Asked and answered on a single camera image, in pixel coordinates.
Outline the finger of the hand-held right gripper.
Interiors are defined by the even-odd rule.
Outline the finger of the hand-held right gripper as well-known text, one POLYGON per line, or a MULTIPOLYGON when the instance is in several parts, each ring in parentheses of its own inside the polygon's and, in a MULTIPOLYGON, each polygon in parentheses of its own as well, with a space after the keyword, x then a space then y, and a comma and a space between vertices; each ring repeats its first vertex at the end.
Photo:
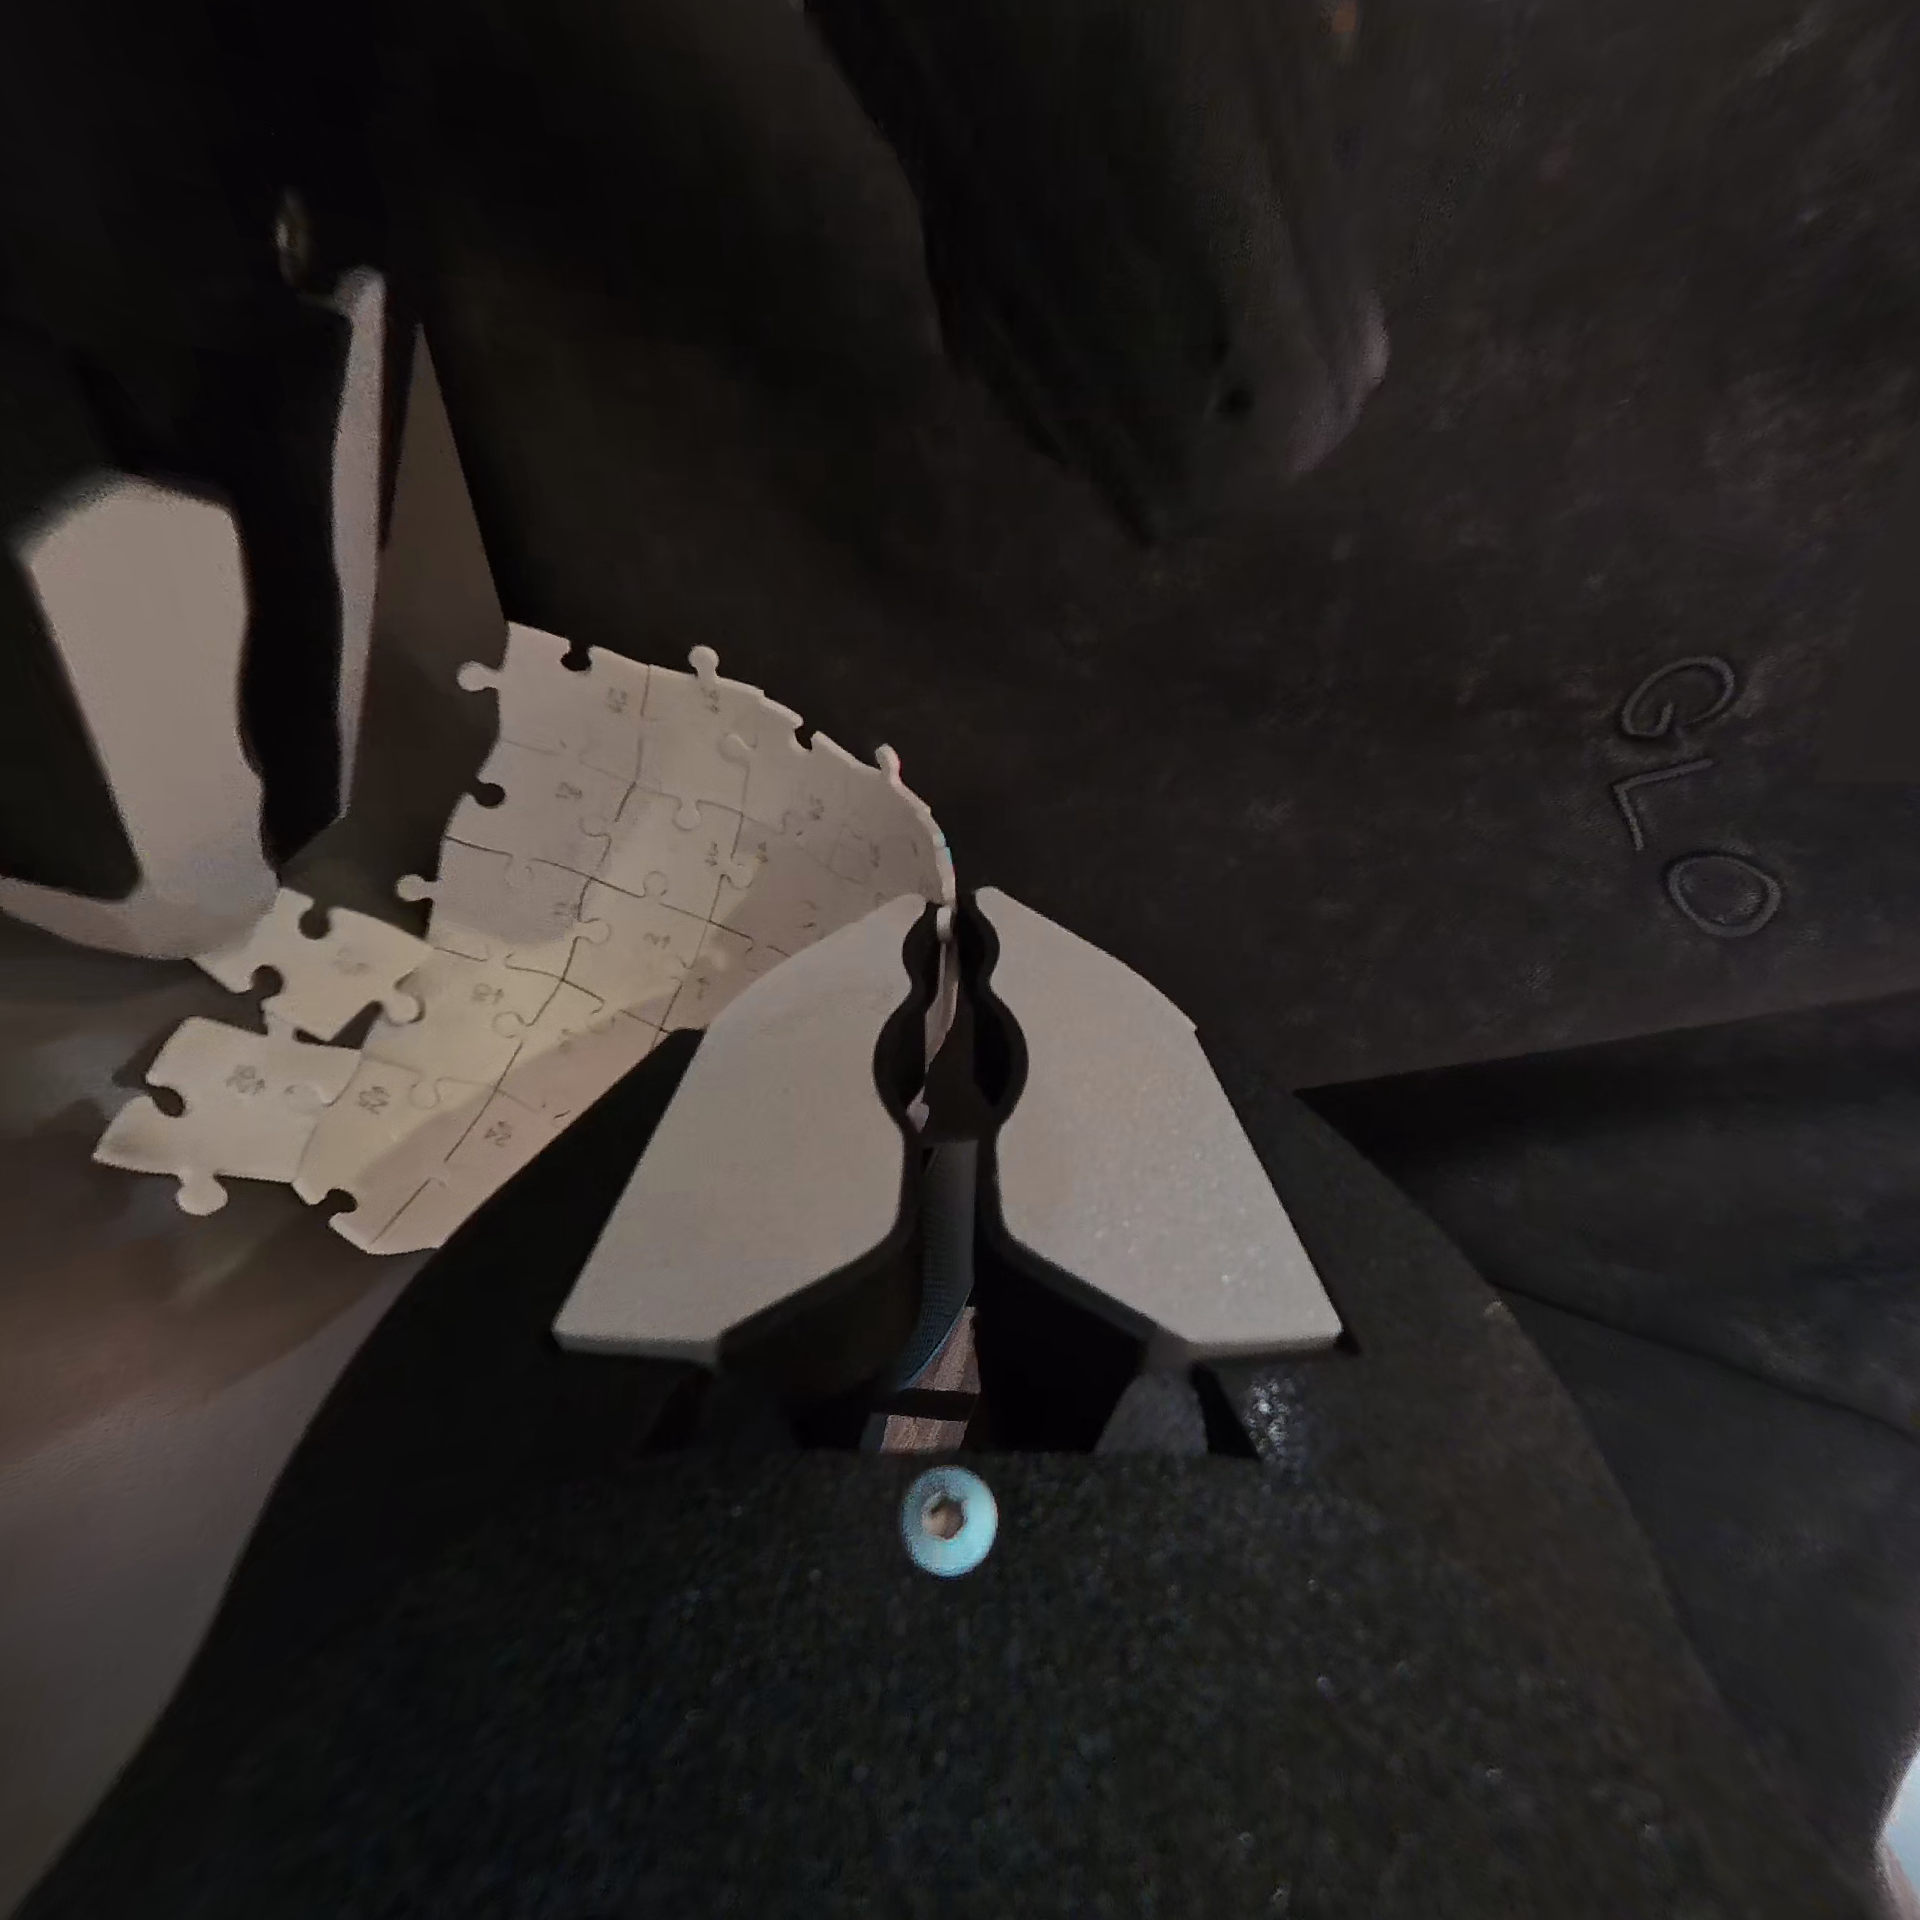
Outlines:
POLYGON ((389 286, 350 268, 262 354, 243 402, 250 622, 243 720, 273 866, 349 808, 387 514, 389 286))
POLYGON ((134 861, 121 897, 4 876, 4 912, 81 948, 197 959, 274 906, 243 740, 250 602, 231 512, 99 473, 11 540, 134 861))

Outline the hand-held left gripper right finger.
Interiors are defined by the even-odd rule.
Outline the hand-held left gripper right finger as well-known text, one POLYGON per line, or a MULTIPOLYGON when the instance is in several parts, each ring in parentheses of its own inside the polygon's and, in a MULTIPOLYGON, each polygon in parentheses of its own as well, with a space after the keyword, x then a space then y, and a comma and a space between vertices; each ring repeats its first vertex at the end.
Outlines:
POLYGON ((1333 1294, 1196 1021, 996 886, 971 893, 978 1440, 1207 1450, 1222 1370, 1320 1357, 1333 1294))

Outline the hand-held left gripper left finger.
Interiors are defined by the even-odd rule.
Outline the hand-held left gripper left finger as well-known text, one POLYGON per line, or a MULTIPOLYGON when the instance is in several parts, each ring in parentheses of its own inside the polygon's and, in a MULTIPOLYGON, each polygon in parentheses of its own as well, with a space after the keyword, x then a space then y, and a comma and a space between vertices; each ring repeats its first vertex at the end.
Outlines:
POLYGON ((921 1311, 908 1115, 946 958, 901 896, 767 971, 588 1114, 550 1202, 550 1342, 604 1392, 727 1445, 871 1447, 921 1311))

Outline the partly built puzzle ball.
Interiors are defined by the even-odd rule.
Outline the partly built puzzle ball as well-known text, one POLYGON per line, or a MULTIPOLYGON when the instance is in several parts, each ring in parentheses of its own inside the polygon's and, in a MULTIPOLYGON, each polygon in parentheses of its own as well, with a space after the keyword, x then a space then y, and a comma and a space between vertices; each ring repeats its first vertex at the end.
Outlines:
POLYGON ((423 1017, 360 1013, 316 1041, 182 1020, 92 1159, 171 1183, 187 1215, 231 1187, 332 1197, 371 1255, 441 1248, 662 1041, 901 897, 948 906, 933 809, 881 748, 860 759, 697 646, 684 668, 511 626, 458 683, 497 702, 478 782, 424 876, 423 1017))

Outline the single white puzzle piece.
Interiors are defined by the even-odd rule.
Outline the single white puzzle piece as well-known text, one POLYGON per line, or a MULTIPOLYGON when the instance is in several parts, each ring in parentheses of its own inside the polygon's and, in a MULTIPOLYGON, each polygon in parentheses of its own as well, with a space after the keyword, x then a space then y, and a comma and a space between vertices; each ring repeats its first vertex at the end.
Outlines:
POLYGON ((419 1021, 424 1006, 406 982, 433 948, 349 908, 325 910, 325 930, 310 932, 314 910, 313 897, 280 886, 244 935, 195 956, 195 966, 233 996, 252 996, 259 973, 273 971, 279 984, 259 999, 260 1017, 319 1044, 332 1044, 372 1007, 398 1026, 419 1021))

